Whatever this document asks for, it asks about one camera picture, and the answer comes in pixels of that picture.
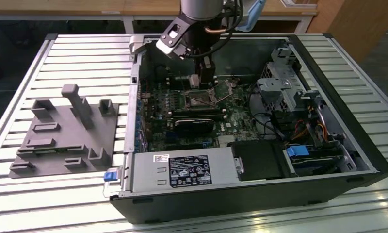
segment table leg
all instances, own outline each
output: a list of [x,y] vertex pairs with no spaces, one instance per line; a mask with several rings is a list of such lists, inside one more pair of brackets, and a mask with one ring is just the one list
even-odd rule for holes
[[133,16],[123,16],[122,17],[123,27],[125,27],[125,33],[126,34],[134,34],[133,31]]
[[312,21],[312,17],[313,16],[301,16],[301,20],[297,24],[294,34],[304,34],[305,33],[305,31],[308,30],[310,21]]

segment white sticker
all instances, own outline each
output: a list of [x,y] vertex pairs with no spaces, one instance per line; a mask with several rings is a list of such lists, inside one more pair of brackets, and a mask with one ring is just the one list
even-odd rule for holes
[[167,154],[155,154],[153,155],[153,162],[167,162],[169,155]]
[[102,14],[119,14],[119,11],[102,11]]

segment black module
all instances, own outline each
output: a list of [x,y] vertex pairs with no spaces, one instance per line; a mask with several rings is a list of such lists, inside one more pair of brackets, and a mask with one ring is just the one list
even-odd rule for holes
[[241,181],[290,177],[290,171],[278,144],[266,140],[230,143],[233,157],[242,163]]

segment motherboard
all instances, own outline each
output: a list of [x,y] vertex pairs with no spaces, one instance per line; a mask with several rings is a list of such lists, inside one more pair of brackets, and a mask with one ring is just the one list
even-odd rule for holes
[[208,89],[171,90],[157,83],[141,94],[147,151],[216,148],[256,140],[248,86],[233,77],[216,77],[216,85]]

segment metal bracket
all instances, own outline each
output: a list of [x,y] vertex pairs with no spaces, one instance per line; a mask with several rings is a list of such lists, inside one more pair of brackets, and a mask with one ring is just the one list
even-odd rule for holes
[[130,54],[137,54],[143,50],[143,39],[142,35],[133,35],[129,39],[129,50]]

